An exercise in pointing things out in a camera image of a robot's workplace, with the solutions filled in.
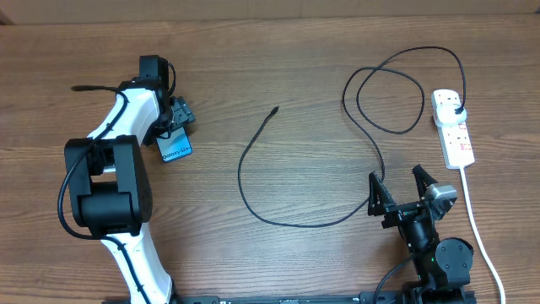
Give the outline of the blue Samsung Galaxy smartphone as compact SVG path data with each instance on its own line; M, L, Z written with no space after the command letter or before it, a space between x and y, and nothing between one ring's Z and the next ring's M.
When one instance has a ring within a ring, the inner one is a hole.
M157 145L163 162L179 160L192 154L192 145L185 128L175 130L169 138L157 138Z

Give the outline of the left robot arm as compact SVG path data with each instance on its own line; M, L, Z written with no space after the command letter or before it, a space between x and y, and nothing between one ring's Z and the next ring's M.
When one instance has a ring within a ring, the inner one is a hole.
M58 219L68 234L98 240L109 250L129 289L128 303L180 300L150 234L153 195L141 152L156 144L163 162L192 153L186 125L195 116L174 95L175 88L172 63L158 55L140 57L138 76L110 89L116 102L104 121L64 148L67 174L58 194ZM74 221L89 234L67 223L65 197Z

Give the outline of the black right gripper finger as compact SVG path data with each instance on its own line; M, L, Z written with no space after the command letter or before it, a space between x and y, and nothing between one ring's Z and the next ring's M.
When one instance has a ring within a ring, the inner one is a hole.
M412 169L412 173L417 185L418 196L423 198L428 187L432 184L436 184L437 181L421 165L416 165Z
M369 186L369 211L387 211L396 205L383 181L374 172L369 174Z

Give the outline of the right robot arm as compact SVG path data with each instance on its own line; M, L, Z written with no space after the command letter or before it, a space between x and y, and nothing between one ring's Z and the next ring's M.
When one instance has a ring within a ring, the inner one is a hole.
M477 301L465 286L471 281L473 246L458 237L441 240L435 222L442 220L457 200L451 184L437 182L420 165L412 169L418 200L397 204L383 179L369 174L368 215L381 216L384 229L396 227L408 247L409 257L391 269L373 291L359 293L362 303L460 303ZM402 285L401 290L383 291L387 280L412 263L418 279Z

